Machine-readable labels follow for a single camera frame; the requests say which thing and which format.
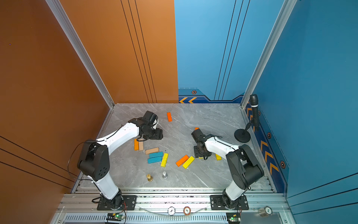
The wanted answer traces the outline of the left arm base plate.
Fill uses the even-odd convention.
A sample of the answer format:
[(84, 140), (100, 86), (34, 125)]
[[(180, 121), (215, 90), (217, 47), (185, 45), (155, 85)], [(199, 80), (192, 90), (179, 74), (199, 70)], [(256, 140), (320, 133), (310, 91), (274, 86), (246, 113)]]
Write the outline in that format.
[(98, 211), (133, 211), (137, 203), (137, 196), (135, 195), (120, 195), (113, 199), (107, 199), (104, 196), (99, 197), (97, 210)]

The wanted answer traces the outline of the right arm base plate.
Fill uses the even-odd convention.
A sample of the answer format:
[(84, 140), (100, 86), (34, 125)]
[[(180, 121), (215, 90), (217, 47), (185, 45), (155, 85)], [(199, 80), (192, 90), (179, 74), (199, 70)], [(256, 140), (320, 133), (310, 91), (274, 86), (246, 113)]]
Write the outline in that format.
[(210, 196), (211, 209), (218, 210), (249, 210), (249, 203), (245, 195), (240, 196), (232, 201), (228, 196), (211, 195)]

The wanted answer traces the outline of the tan wooden block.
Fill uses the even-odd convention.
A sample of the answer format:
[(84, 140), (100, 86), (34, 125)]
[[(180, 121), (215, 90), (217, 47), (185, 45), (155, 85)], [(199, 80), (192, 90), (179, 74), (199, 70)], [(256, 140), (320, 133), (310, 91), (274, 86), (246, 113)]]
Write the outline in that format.
[(158, 148), (158, 147), (156, 147), (156, 148), (151, 148), (151, 149), (147, 149), (147, 150), (145, 151), (145, 154), (146, 154), (146, 155), (149, 155), (149, 154), (157, 153), (157, 152), (159, 152), (159, 148)]

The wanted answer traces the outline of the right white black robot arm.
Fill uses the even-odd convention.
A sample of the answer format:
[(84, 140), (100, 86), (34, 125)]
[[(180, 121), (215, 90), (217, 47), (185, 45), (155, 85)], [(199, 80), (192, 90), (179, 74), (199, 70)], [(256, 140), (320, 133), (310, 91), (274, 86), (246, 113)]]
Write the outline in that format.
[(197, 144), (194, 146), (196, 158), (202, 157), (206, 160), (216, 154), (227, 161), (232, 182), (223, 191), (218, 206), (227, 210), (240, 207), (244, 210), (244, 193), (264, 176), (264, 169), (250, 146), (232, 145), (220, 140), (218, 136), (205, 135), (200, 129), (194, 130), (191, 135)]

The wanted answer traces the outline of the amber orange block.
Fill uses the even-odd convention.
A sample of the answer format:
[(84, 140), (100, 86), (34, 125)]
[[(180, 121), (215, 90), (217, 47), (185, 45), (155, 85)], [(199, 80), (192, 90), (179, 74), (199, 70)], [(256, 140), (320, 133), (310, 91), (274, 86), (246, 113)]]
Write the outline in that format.
[(134, 139), (134, 150), (135, 151), (139, 150), (139, 142), (137, 141), (137, 139)]

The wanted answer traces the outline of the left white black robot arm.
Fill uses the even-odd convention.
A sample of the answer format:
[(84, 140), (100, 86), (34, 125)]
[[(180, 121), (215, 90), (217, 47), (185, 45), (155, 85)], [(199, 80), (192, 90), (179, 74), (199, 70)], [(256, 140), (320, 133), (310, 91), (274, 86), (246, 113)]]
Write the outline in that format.
[(118, 130), (97, 140), (83, 143), (77, 168), (87, 176), (100, 191), (100, 201), (111, 210), (117, 210), (124, 203), (122, 192), (110, 175), (110, 155), (129, 140), (163, 139), (163, 130), (157, 128), (158, 116), (146, 111), (143, 117), (133, 118)]

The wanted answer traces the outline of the pale cream wooden block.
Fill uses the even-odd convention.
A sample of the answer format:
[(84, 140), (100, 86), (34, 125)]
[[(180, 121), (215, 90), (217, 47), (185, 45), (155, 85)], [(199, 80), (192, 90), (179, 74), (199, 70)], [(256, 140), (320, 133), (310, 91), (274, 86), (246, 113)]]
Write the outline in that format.
[(144, 142), (139, 141), (139, 151), (143, 151), (143, 150), (144, 150)]

